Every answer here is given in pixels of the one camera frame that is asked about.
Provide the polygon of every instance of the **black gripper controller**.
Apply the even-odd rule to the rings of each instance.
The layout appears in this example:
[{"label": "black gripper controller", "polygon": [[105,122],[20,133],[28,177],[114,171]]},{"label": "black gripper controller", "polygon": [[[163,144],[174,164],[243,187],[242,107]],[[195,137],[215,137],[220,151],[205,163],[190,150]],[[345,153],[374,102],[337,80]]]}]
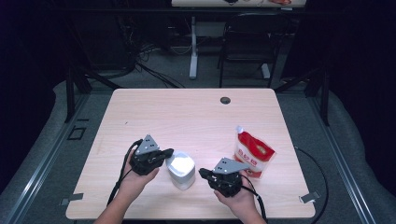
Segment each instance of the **black gripper controller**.
[{"label": "black gripper controller", "polygon": [[233,197],[242,188],[242,176],[239,171],[247,168],[248,166],[242,162],[223,158],[215,169],[209,171],[201,168],[199,174],[207,180],[210,188],[218,190],[224,197]]},{"label": "black gripper controller", "polygon": [[155,168],[161,167],[163,161],[170,158],[173,152],[172,148],[160,151],[160,147],[148,134],[132,154],[130,160],[132,170],[139,175],[148,175]]}]

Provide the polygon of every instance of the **wooden table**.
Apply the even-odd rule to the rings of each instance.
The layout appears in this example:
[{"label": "wooden table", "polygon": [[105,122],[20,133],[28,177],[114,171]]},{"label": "wooden table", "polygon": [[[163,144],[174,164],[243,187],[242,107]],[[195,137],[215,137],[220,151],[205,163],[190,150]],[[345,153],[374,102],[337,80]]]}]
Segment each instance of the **wooden table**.
[{"label": "wooden table", "polygon": [[[227,105],[220,102],[224,96],[231,99]],[[312,217],[313,204],[299,201],[308,189],[276,95],[270,89],[114,91],[74,192],[83,193],[83,199],[70,202],[67,217],[95,219],[101,214],[127,149],[150,133],[161,149],[182,150],[194,159],[196,180],[182,191],[172,184],[164,164],[125,218],[235,218],[198,170],[212,169],[222,157],[233,157],[237,125],[276,151],[263,177],[252,179],[267,216]]]}]

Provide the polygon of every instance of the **snack bag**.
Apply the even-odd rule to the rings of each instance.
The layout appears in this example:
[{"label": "snack bag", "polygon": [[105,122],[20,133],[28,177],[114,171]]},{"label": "snack bag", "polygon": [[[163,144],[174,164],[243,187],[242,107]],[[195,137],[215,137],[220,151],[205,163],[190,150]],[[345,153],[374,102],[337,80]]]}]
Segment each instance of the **snack bag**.
[{"label": "snack bag", "polygon": [[236,127],[238,133],[234,158],[248,164],[247,174],[260,178],[268,162],[276,154],[274,150],[263,141],[245,132],[241,126]]}]

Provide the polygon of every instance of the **metal bracket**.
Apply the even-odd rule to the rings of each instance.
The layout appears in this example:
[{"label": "metal bracket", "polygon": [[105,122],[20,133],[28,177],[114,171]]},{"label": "metal bracket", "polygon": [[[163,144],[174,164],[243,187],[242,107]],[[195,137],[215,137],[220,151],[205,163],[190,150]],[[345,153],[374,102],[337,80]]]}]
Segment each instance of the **metal bracket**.
[{"label": "metal bracket", "polygon": [[320,198],[320,194],[317,191],[306,194],[305,196],[300,197],[300,202],[302,203],[314,203],[316,199]]},{"label": "metal bracket", "polygon": [[143,155],[157,150],[160,150],[160,147],[157,145],[151,135],[148,134],[146,135],[145,139],[143,139],[143,142],[140,144],[140,146],[136,149],[136,155]]},{"label": "metal bracket", "polygon": [[230,160],[224,157],[219,161],[215,169],[213,169],[213,173],[220,175],[228,175],[246,169],[248,169],[247,164],[239,161]]},{"label": "metal bracket", "polygon": [[68,205],[71,201],[81,200],[83,196],[84,196],[83,193],[72,194],[72,195],[70,195],[69,198],[61,199],[61,201],[59,202],[59,205],[61,205],[61,206],[66,206],[66,205]]}]

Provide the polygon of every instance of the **desk leg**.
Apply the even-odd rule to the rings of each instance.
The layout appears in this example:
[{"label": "desk leg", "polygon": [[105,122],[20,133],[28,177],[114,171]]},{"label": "desk leg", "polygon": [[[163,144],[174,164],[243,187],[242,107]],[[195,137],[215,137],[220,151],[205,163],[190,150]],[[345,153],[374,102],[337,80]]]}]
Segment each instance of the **desk leg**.
[{"label": "desk leg", "polygon": [[195,17],[191,18],[191,64],[190,64],[190,79],[197,78],[198,53],[197,53],[197,36],[195,33]]}]

